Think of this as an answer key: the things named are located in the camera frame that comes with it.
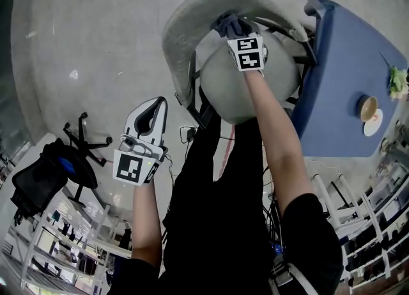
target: blue tablecloth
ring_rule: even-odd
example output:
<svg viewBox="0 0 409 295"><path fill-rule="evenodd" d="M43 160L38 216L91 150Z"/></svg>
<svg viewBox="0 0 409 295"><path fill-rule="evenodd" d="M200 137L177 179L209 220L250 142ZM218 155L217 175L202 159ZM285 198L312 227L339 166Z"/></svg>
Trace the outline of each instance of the blue tablecloth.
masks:
<svg viewBox="0 0 409 295"><path fill-rule="evenodd" d="M406 69L405 57L376 29L346 8L319 0L314 52L291 120L304 156L371 156L380 143L397 100L389 97L389 67ZM357 115L361 96L375 96L383 111L380 129L364 135Z"/></svg>

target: wall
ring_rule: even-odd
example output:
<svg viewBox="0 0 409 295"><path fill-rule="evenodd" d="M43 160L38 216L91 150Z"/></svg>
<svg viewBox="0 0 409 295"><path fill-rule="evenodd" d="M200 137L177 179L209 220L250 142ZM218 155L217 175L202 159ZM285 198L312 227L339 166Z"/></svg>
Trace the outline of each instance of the wall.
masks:
<svg viewBox="0 0 409 295"><path fill-rule="evenodd" d="M12 9L13 0L0 0L0 144L11 158L30 140L13 78Z"/></svg>

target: gray floor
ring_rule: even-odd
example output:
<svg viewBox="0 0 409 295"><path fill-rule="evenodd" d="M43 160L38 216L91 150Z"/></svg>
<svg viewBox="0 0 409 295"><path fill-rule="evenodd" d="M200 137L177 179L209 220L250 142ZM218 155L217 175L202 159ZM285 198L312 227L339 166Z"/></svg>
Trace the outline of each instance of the gray floor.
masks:
<svg viewBox="0 0 409 295"><path fill-rule="evenodd" d="M118 148L127 114L141 102L165 96L169 103L166 146L173 158L173 173L179 173L186 147L180 143L179 128L192 125L192 118L174 98L169 70L162 55L161 34L172 12L184 0L33 0L28 31L31 64L38 106L47 128L64 137L67 121L75 124L81 112L88 112L90 139L114 138L100 154L108 160ZM304 24L313 19L304 14L305 0L274 0ZM409 0L334 0L362 17L384 34L406 57L409 55ZM212 42L203 45L211 52ZM396 117L401 115L399 108ZM34 116L26 109L26 118ZM231 127L223 126L229 136ZM215 157L215 176L219 175L227 142L221 140ZM326 168L307 161L313 175L323 175L325 183L342 172L358 193L377 163L370 159L325 159ZM156 175L161 217L171 194L166 162ZM112 180L112 165L93 164L102 200L113 204L127 217L132 205L132 187Z"/></svg>

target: person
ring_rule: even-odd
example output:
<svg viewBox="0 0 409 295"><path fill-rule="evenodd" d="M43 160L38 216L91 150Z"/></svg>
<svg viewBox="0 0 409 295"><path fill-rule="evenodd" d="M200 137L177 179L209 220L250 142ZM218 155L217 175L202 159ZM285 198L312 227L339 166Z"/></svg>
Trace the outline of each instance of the person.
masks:
<svg viewBox="0 0 409 295"><path fill-rule="evenodd" d="M288 115L259 71L244 72L256 118L235 126L224 172L213 181L220 116L199 128L176 178L162 259L155 187L135 187L132 258L122 264L109 294L235 292L271 294L274 253L263 214L263 152L274 182L285 261L318 294L333 294L343 271L339 240L323 215ZM208 102L202 99L201 114ZM279 294L306 294L295 279Z"/></svg>

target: black shirt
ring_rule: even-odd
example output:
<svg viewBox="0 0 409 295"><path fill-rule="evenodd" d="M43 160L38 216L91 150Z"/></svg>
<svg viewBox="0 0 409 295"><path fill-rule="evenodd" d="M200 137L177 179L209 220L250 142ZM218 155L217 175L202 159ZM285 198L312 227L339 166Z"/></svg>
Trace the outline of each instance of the black shirt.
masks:
<svg viewBox="0 0 409 295"><path fill-rule="evenodd" d="M242 219L242 225L246 226L244 217ZM165 249L166 272L159 279L158 270L147 262L126 260L109 294L197 294L210 291L271 294L268 274L262 271L269 254L265 247L258 245L261 243L255 243L259 236L251 226L253 224L240 230L232 230L228 225L226 228L209 226L204 230L206 234L196 235L194 239L185 233L184 239L177 239L178 246L171 248L171 255L167 255L168 249ZM293 200L284 212L281 228L286 261L301 271L318 294L332 295L343 272L341 246L323 215L318 198L305 194ZM280 287L279 292L303 294L296 281Z"/></svg>

